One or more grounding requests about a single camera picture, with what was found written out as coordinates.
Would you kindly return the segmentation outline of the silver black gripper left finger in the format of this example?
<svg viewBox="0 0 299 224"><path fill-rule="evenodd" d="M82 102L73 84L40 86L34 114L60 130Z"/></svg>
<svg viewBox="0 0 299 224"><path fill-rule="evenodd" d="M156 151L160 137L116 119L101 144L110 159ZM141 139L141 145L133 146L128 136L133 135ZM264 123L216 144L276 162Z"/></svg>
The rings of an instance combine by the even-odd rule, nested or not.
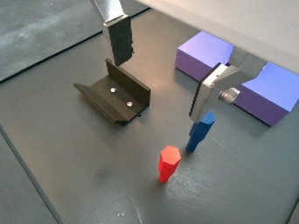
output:
<svg viewBox="0 0 299 224"><path fill-rule="evenodd" d="M124 13L118 0L89 0L102 18L102 30L110 45L116 66L129 61L133 54L130 17Z"/></svg>

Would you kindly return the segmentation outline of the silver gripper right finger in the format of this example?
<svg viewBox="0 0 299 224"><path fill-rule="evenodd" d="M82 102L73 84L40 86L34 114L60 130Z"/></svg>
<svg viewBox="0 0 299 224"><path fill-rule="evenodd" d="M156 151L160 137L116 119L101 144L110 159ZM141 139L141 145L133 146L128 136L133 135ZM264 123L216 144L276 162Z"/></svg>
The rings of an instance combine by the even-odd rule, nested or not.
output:
<svg viewBox="0 0 299 224"><path fill-rule="evenodd" d="M267 61L234 47L228 58L228 65L218 63L200 81L193 96L189 118L197 123L217 99L232 103L239 96L234 87L253 80L263 70Z"/></svg>

